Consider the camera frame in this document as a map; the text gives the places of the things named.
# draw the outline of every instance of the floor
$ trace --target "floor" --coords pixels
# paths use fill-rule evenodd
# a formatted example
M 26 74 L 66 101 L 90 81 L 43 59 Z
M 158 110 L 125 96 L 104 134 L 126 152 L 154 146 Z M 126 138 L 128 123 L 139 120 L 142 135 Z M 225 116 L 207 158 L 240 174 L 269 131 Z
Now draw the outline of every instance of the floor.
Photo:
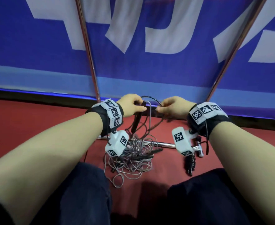
M 63 121 L 78 117 L 85 112 L 83 109 L 47 106 L 0 100 L 0 157 L 19 144 Z M 122 128 L 131 125 L 133 118 L 126 118 Z M 178 126 L 186 127 L 184 121 L 164 121 L 159 128 L 151 133 L 158 141 L 173 143 L 171 131 Z M 275 131 L 246 128 L 248 132 L 264 139 L 275 146 Z M 86 162 L 104 168 L 102 157 L 106 141 L 96 140 L 88 150 Z M 116 215 L 128 215 L 130 218 L 143 218 L 144 215 L 158 210 L 157 201 L 164 196 L 166 190 L 174 184 L 187 180 L 189 177 L 183 169 L 183 156 L 175 149 L 164 149 L 153 158 L 154 169 L 143 173 L 138 180 L 125 179 L 120 189 L 111 186 L 113 212 Z M 210 148 L 209 155 L 196 159 L 193 175 L 199 175 L 214 168 L 222 167 L 220 161 Z M 114 174 L 107 170 L 106 175 Z

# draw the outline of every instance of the qr code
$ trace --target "qr code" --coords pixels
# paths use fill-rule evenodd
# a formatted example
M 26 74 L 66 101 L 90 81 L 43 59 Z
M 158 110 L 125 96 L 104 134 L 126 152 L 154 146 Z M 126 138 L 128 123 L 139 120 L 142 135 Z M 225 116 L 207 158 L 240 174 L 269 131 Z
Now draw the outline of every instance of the qr code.
M 213 109 L 215 109 L 215 110 L 222 110 L 219 106 L 217 106 L 217 105 L 211 105 L 212 106 L 212 108 Z
M 207 114 L 212 111 L 212 109 L 208 105 L 201 107 L 200 109 L 201 109 L 202 113 L 204 113 L 204 114 Z
M 113 150 L 109 150 L 109 151 L 107 151 L 111 156 L 116 156 L 117 155 L 117 153 L 115 153 L 115 151 L 113 151 Z
M 127 140 L 126 140 L 126 138 L 124 136 L 122 136 L 120 142 L 125 146 L 126 143 L 127 143 Z
M 120 117 L 117 117 L 114 122 L 114 127 L 120 124 Z
M 105 102 L 106 104 L 107 104 L 107 106 L 109 106 L 109 107 L 113 107 L 113 106 L 115 106 L 114 104 L 113 104 L 113 102 L 111 102 L 111 101 L 107 101 L 107 102 Z
M 115 107 L 115 108 L 112 108 L 112 109 L 111 109 L 111 112 L 113 113 L 113 116 L 114 116 L 114 117 L 119 116 L 119 113 L 118 113 L 118 110 L 117 110 L 116 107 Z
M 185 151 L 185 152 L 183 152 L 183 153 L 181 153 L 181 154 L 184 155 L 184 156 L 187 156 L 187 155 L 192 154 L 192 152 L 191 152 L 191 151 Z
M 175 134 L 174 137 L 176 142 L 183 140 L 182 132 Z
M 199 110 L 196 110 L 194 113 L 192 113 L 192 116 L 195 120 L 197 120 L 202 116 L 202 113 Z

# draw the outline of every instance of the person's left hand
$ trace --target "person's left hand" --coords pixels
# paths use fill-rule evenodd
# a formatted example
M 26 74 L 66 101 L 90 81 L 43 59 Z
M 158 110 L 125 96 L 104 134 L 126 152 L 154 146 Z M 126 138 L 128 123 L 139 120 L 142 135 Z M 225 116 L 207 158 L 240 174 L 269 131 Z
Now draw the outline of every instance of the person's left hand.
M 120 98 L 117 103 L 123 108 L 124 117 L 129 117 L 133 115 L 135 112 L 143 112 L 147 110 L 144 106 L 136 106 L 134 102 L 138 102 L 141 104 L 143 99 L 137 94 L 127 94 Z

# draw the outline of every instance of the person's left arm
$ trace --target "person's left arm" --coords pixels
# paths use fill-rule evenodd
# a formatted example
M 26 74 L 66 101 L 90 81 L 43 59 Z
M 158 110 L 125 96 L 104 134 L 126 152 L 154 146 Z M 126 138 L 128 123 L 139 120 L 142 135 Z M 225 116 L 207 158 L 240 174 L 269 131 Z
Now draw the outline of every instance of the person's left arm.
M 118 104 L 124 117 L 144 111 L 140 96 L 128 94 Z M 48 197 L 70 174 L 101 134 L 95 112 L 53 126 L 0 158 L 0 203 L 15 224 L 29 224 Z

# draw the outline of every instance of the leg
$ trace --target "leg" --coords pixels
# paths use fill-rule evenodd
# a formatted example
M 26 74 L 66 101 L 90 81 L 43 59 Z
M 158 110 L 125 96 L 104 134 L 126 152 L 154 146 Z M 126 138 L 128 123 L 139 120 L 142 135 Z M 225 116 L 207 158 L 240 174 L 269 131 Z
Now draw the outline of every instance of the leg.
M 109 184 L 103 170 L 78 163 L 31 224 L 108 225 L 111 204 Z
M 167 196 L 173 220 L 202 225 L 264 224 L 221 168 L 173 185 Z

